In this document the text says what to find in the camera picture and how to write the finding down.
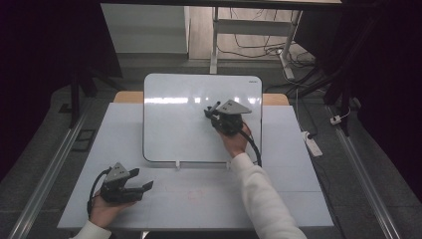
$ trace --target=metal frame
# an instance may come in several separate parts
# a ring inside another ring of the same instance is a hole
[[[288,37],[283,52],[279,55],[283,70],[288,80],[295,78],[292,69],[289,66],[287,55],[292,45],[293,38],[298,28],[299,19],[302,11],[297,12],[293,21],[289,22],[270,22],[270,21],[251,21],[251,20],[233,20],[218,19],[218,7],[213,8],[213,45],[211,50],[210,74],[217,74],[217,38],[218,34],[243,34],[243,35],[265,35]]]
[[[32,225],[34,224],[34,221],[37,218],[37,215],[40,212],[44,201],[49,195],[50,189],[56,181],[60,169],[62,168],[62,165],[65,162],[65,159],[72,148],[72,144],[75,141],[75,138],[78,136],[78,133],[81,130],[85,119],[87,118],[88,111],[90,110],[93,101],[94,99],[86,99],[86,102],[83,105],[81,117],[76,122],[73,128],[68,129],[68,132],[63,138],[59,149],[53,156],[50,164],[48,165],[46,171],[43,174],[43,177],[38,182],[37,187],[29,198],[25,208],[19,216],[19,219],[16,221],[12,232],[10,233],[8,238],[18,239],[26,238],[28,236],[28,233],[31,230]]]
[[[333,113],[330,107],[326,107],[328,114],[332,117]],[[366,171],[360,156],[354,147],[353,141],[350,136],[347,136],[339,126],[336,127],[336,133],[340,142],[345,149],[347,156],[350,160],[350,164],[353,167],[357,179],[362,186],[363,191],[374,211],[376,219],[384,232],[385,238],[388,239],[399,239],[401,238],[400,233],[395,225],[387,207],[381,196],[378,194],[372,180],[370,179],[369,173]]]

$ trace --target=white cable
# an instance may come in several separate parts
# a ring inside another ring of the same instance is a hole
[[[350,115],[350,108],[348,108],[348,113],[346,115],[340,117],[340,118],[343,119],[343,118],[347,117],[348,115]]]

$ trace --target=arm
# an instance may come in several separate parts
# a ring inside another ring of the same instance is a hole
[[[243,131],[250,134],[246,126]],[[231,167],[240,181],[242,200],[258,236],[261,239],[307,238],[296,225],[267,173],[254,165],[245,153],[247,141],[239,133],[233,136],[219,134],[233,157]]]
[[[105,202],[100,193],[96,193],[96,198],[93,203],[93,210],[91,212],[90,220],[87,221],[82,230],[74,239],[106,239],[111,235],[111,232],[105,230],[108,225],[117,217],[118,213],[124,208],[133,205],[135,202],[124,204],[110,204]]]

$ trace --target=white sleeve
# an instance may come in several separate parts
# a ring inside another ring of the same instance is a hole
[[[111,235],[111,232],[100,228],[91,221],[87,221],[85,226],[81,229],[76,237],[73,239],[107,239]]]
[[[261,239],[307,238],[263,168],[254,165],[246,153],[234,157],[231,167],[240,180],[243,203]]]

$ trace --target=aluminum rail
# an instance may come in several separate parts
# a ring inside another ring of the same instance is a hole
[[[81,130],[85,119],[87,118],[88,111],[91,108],[93,101],[94,99],[85,99],[80,119],[77,121],[73,128],[68,129],[68,132],[62,140],[62,143],[53,156],[42,178],[38,182],[37,187],[29,198],[8,238],[18,239],[26,238],[28,236],[28,233],[34,224],[34,221],[37,218],[37,215],[40,212],[41,207],[43,206],[43,203],[50,192],[50,189],[56,181],[60,169],[62,168],[63,163],[65,162],[65,159],[72,148],[72,144],[78,136],[78,133]]]
[[[332,117],[333,113],[330,107],[326,107],[328,114]],[[366,171],[362,160],[354,147],[353,141],[350,136],[346,136],[339,126],[336,127],[336,133],[340,139],[341,144],[346,150],[347,156],[350,163],[356,173],[356,176],[362,186],[363,191],[366,194],[366,198],[371,205],[374,214],[378,220],[378,223],[384,232],[385,238],[388,239],[400,239],[400,233],[395,225],[384,201],[376,190],[375,186],[370,179],[369,173]]]

